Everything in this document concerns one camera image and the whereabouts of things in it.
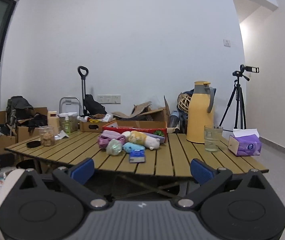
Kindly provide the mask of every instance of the rattan ball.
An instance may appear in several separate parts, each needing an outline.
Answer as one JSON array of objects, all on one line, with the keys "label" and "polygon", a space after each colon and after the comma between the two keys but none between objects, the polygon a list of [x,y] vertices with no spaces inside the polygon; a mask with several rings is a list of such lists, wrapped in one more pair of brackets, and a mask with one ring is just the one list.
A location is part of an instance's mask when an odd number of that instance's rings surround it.
[{"label": "rattan ball", "polygon": [[188,94],[180,94],[178,96],[178,108],[186,114],[188,114],[188,108],[191,98],[192,97]]}]

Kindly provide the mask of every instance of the gray ribbed panel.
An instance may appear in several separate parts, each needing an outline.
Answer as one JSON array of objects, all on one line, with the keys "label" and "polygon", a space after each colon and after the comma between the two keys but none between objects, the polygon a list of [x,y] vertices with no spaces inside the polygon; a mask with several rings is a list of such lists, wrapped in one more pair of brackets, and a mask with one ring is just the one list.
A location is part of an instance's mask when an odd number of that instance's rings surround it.
[{"label": "gray ribbed panel", "polygon": [[116,201],[112,208],[92,212],[68,240],[218,240],[196,215],[169,201]]}]

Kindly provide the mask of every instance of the pink cloth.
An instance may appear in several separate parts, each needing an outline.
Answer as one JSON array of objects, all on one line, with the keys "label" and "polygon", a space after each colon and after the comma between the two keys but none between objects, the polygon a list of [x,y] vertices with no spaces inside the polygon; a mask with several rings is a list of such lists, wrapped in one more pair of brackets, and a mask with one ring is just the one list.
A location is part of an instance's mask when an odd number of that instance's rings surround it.
[{"label": "pink cloth", "polygon": [[125,144],[126,137],[115,131],[104,130],[101,135],[97,137],[97,142],[100,149],[106,149],[108,143],[112,140],[118,140],[122,145]]}]

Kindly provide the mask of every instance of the ceiling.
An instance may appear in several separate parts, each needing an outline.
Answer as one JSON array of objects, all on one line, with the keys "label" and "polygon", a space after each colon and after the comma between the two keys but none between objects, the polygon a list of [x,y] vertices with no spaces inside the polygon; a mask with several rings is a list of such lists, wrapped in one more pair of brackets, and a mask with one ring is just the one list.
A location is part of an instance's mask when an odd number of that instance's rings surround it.
[{"label": "ceiling", "polygon": [[249,15],[258,9],[258,3],[249,0],[233,0],[238,16],[239,23],[245,20]]}]

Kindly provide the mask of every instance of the white logo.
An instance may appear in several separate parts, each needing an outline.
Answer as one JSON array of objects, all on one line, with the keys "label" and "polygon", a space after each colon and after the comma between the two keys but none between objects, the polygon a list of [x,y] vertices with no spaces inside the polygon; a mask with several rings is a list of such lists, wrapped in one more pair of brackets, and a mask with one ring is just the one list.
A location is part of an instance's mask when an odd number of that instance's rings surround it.
[{"label": "white logo", "polygon": [[141,204],[138,205],[138,207],[140,207],[140,208],[144,208],[145,206],[147,206],[147,204],[144,202],[142,202]]}]

